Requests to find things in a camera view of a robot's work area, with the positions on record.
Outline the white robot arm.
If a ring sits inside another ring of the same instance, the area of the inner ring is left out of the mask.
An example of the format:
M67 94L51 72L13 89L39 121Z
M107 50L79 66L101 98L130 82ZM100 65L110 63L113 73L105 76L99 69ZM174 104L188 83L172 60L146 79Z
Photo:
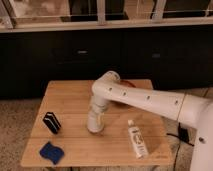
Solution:
M185 93L127 87L108 71L92 84L87 128L103 130L99 120L110 101L124 103L193 127L197 130L190 171L213 171L213 100Z

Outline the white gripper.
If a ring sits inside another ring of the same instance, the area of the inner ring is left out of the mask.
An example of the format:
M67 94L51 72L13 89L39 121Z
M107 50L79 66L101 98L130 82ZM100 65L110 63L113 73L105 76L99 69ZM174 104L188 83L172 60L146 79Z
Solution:
M108 109L109 101L97 95L93 95L90 99L90 109L88 115L90 117L99 117Z

